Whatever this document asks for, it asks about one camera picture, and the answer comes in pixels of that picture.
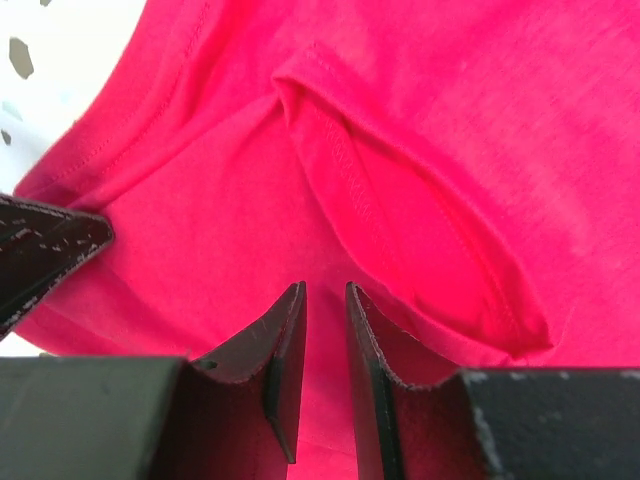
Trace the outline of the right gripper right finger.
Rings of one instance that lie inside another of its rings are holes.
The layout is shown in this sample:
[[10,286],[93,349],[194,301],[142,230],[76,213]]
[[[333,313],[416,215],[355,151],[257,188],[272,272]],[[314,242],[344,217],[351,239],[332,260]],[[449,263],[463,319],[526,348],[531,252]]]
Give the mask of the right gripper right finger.
[[408,479],[401,434],[419,425],[402,412],[450,376],[450,363],[389,320],[356,283],[346,285],[347,345],[358,477]]

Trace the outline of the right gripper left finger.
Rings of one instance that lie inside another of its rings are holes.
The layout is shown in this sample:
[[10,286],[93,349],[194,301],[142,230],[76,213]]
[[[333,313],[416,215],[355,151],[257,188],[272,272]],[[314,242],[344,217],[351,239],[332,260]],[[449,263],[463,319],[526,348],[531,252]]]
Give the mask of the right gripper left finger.
[[306,348],[306,284],[291,284],[260,318],[191,364],[225,394],[247,390],[285,462],[296,462]]

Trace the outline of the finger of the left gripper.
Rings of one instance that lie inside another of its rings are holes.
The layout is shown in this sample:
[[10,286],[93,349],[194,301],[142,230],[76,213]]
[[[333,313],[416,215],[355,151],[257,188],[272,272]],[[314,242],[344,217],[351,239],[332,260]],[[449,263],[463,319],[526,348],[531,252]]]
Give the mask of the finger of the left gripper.
[[1,197],[1,336],[114,239],[99,215]]

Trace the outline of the magenta t shirt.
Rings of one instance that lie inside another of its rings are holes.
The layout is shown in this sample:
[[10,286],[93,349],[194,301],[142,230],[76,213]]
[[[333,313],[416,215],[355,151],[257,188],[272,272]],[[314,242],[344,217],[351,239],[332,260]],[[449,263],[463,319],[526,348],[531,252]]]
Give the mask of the magenta t shirt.
[[19,326],[200,356],[308,288],[293,479],[357,475],[345,286],[457,367],[639,363],[635,1],[150,1],[17,194],[114,244]]

